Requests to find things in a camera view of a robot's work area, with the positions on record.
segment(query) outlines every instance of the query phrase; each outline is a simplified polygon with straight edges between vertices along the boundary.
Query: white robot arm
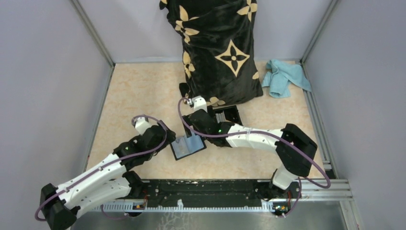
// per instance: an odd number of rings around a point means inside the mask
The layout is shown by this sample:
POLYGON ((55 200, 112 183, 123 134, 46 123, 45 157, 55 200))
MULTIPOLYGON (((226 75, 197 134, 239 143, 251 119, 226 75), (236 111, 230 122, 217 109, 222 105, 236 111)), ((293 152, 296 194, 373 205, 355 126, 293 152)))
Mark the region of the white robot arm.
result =
POLYGON ((175 133, 164 125, 151 125, 144 117, 136 120, 135 129, 140 135, 121 143, 91 169, 56 187, 52 184, 44 186, 36 218, 46 220, 52 230, 64 230, 84 213, 107 201, 139 197, 143 182, 130 170, 150 160, 174 141, 175 133), (160 148, 151 151, 160 143, 163 143, 160 148), (39 210, 45 219, 37 216, 39 210))
POLYGON ((298 176, 307 177, 311 163, 297 151, 271 136, 277 136, 293 144, 307 157, 313 160, 317 144, 296 125, 287 124, 281 129, 256 129, 244 127, 232 122, 217 122, 209 114, 205 100, 198 96, 188 101, 194 113, 183 116, 186 125, 193 126, 199 135, 219 147, 246 147, 260 150, 271 150, 281 158, 282 166, 274 173, 270 187, 276 194, 283 194, 298 176))

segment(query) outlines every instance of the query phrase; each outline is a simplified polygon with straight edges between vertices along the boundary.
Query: gray wall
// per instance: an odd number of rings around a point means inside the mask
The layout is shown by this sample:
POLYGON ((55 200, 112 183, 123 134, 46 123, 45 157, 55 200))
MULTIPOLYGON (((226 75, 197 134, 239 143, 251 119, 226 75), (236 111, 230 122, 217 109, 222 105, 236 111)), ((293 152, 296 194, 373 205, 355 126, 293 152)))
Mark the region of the gray wall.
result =
MULTIPOLYGON (((115 62, 181 61, 159 0, 80 0, 115 62)), ((303 56, 331 0, 258 0, 256 59, 303 56)))
POLYGON ((44 230, 40 189, 83 170, 110 67, 69 1, 0 5, 0 229, 44 230))
POLYGON ((343 0, 305 64, 365 229, 405 229, 406 1, 343 0))

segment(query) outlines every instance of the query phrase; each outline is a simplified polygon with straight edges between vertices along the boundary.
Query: blue towel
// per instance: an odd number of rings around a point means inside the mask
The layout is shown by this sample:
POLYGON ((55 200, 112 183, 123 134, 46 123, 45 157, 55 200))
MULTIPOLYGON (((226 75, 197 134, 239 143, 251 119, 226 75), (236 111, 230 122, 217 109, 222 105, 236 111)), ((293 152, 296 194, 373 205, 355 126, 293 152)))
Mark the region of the blue towel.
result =
POLYGON ((267 63, 266 68, 271 69, 272 73, 267 72, 265 74, 262 87, 270 88, 270 96, 274 98, 290 97, 291 93, 289 92, 288 85, 291 82, 304 90, 312 91, 301 66, 272 59, 267 63))

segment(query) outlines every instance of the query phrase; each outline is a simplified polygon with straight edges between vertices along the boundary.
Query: gold flower pattern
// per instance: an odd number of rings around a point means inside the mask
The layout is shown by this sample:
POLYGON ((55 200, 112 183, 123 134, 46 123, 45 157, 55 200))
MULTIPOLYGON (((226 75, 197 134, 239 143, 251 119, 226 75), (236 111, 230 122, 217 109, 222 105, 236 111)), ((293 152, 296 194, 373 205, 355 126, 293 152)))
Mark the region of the gold flower pattern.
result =
POLYGON ((252 79, 258 79, 259 78, 259 73, 258 71, 252 76, 252 79))
POLYGON ((219 105, 224 105, 226 102, 223 100, 219 100, 217 97, 211 97, 209 102, 206 102, 206 105, 209 106, 219 106, 219 105))
POLYGON ((185 68, 185 73, 190 78, 192 76, 191 72, 195 71, 194 65, 191 63, 191 59, 189 54, 184 51, 183 52, 183 66, 185 68))
POLYGON ((251 0, 247 0, 247 5, 241 8, 237 13, 239 15, 248 15, 249 21, 251 21, 252 13, 257 11, 258 5, 256 3, 251 3, 251 0))
POLYGON ((190 36, 198 34, 199 31, 197 31, 195 29, 191 29, 191 28, 184 28, 183 22, 188 22, 188 21, 194 20, 199 17, 192 17, 189 19, 188 13, 186 12, 185 8, 183 8, 182 6, 179 6, 179 10, 180 10, 180 20, 177 20, 175 22, 176 23, 175 30, 183 33, 183 36, 185 37, 185 39, 184 39, 185 43, 189 44, 190 36))
POLYGON ((227 50, 224 53, 215 56, 215 58, 224 62, 237 77, 240 68, 242 67, 244 62, 249 58, 249 55, 244 54, 241 50, 239 50, 236 47, 233 40, 230 40, 227 50))

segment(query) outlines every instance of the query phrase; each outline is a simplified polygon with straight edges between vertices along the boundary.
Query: purple cable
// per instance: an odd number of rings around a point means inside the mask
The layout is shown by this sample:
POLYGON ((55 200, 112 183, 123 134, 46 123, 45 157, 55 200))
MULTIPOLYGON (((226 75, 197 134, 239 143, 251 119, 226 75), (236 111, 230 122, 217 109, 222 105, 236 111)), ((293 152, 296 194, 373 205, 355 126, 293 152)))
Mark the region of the purple cable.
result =
MULTIPOLYGON (((207 138, 226 138, 226 137, 229 137, 229 136, 242 135, 242 134, 247 134, 247 133, 248 133, 248 132, 236 132, 236 133, 209 135, 209 134, 204 134, 204 133, 201 133, 201 132, 199 132, 199 131, 194 130, 193 128, 191 128, 191 127, 186 123, 185 119, 183 119, 183 117, 182 117, 182 112, 180 112, 180 104, 181 104, 181 102, 182 102, 183 100, 187 100, 187 99, 188 99, 188 98, 182 97, 182 98, 179 100, 179 102, 178 102, 178 114, 179 114, 180 119, 182 120, 182 123, 183 123, 191 132, 193 132, 193 133, 195 133, 195 134, 197 134, 197 135, 199 135, 199 136, 207 137, 207 138)), ((289 146, 290 148, 292 148, 293 150, 295 150, 296 152, 298 152, 302 157, 304 157, 306 160, 308 160, 313 166, 315 166, 315 167, 319 170, 319 172, 323 175, 324 179, 327 181, 327 185, 319 184, 319 183, 317 183, 317 182, 315 182, 315 181, 313 181, 312 179, 307 178, 307 177, 305 177, 305 179, 307 179, 307 180, 310 181, 311 183, 313 183, 313 184, 315 184, 315 185, 317 185, 317 186, 319 186, 319 187, 321 187, 321 188, 329 188, 329 187, 331 186, 330 179, 328 178, 326 172, 324 172, 324 171, 321 169, 321 167, 318 166, 318 164, 316 164, 316 162, 314 162, 314 160, 312 160, 310 157, 308 157, 304 152, 302 152, 302 151, 301 151, 300 149, 298 149, 296 146, 294 146, 294 145, 292 145, 291 143, 289 143, 289 141, 287 141, 287 140, 285 140, 285 139, 282 139, 282 138, 278 137, 278 136, 275 135, 275 134, 268 133, 268 132, 265 132, 265 131, 259 131, 259 130, 257 131, 257 130, 254 130, 254 131, 251 131, 250 133, 263 134, 263 135, 270 136, 270 137, 272 137, 272 138, 275 138, 275 139, 277 139, 277 140, 283 142, 284 144, 286 144, 287 146, 289 146)))
POLYGON ((109 215, 107 215, 107 213, 104 212, 104 205, 100 205, 100 209, 101 209, 101 213, 103 214, 103 216, 105 216, 107 219, 112 219, 112 220, 122 220, 122 219, 127 219, 128 215, 126 213, 124 213, 123 217, 109 217, 109 215))
MULTIPOLYGON (((133 154, 127 155, 127 156, 125 156, 125 157, 121 157, 121 158, 115 159, 115 160, 113 160, 113 161, 111 161, 111 162, 105 163, 104 165, 101 166, 101 169, 104 169, 105 167, 107 167, 107 166, 109 166, 109 165, 111 165, 111 164, 114 164, 114 163, 119 162, 119 161, 126 160, 126 159, 128 159, 128 158, 132 158, 132 157, 136 157, 136 156, 141 156, 141 155, 145 155, 145 154, 152 153, 152 152, 158 150, 159 148, 161 148, 162 145, 164 145, 165 140, 166 140, 166 137, 167 137, 166 130, 168 130, 168 127, 167 127, 162 121, 159 121, 158 119, 156 119, 156 118, 154 118, 154 117, 151 117, 151 116, 148 116, 148 115, 138 115, 138 116, 133 117, 133 119, 131 120, 131 124, 132 124, 133 126, 135 126, 135 120, 136 120, 137 118, 140 118, 140 117, 146 117, 146 118, 152 119, 152 120, 156 121, 158 124, 160 124, 160 125, 164 128, 164 130, 165 130, 165 137, 164 137, 164 139, 162 140, 162 142, 161 142, 158 146, 156 146, 155 148, 153 148, 153 149, 151 149, 151 150, 147 150, 147 151, 143 151, 143 152, 138 152, 138 153, 133 153, 133 154)), ((93 174, 97 173, 98 171, 100 171, 99 168, 93 170, 92 172, 90 172, 90 173, 87 174, 86 176, 82 177, 81 179, 75 181, 75 182, 74 182, 73 184, 71 184, 70 186, 66 187, 66 189, 69 191, 70 189, 72 189, 73 187, 75 187, 75 186, 78 185, 79 183, 83 182, 83 181, 86 180, 87 178, 91 177, 93 174)), ((37 210, 35 211, 35 219, 36 219, 37 221, 46 221, 46 219, 40 218, 40 217, 38 216, 39 212, 40 212, 41 209, 42 209, 45 205, 47 205, 51 200, 53 200, 55 197, 60 196, 61 194, 64 194, 65 192, 66 192, 66 190, 62 190, 62 191, 56 193, 55 195, 51 196, 51 197, 48 198, 47 200, 45 200, 43 203, 41 203, 40 206, 39 206, 39 207, 37 208, 37 210)))

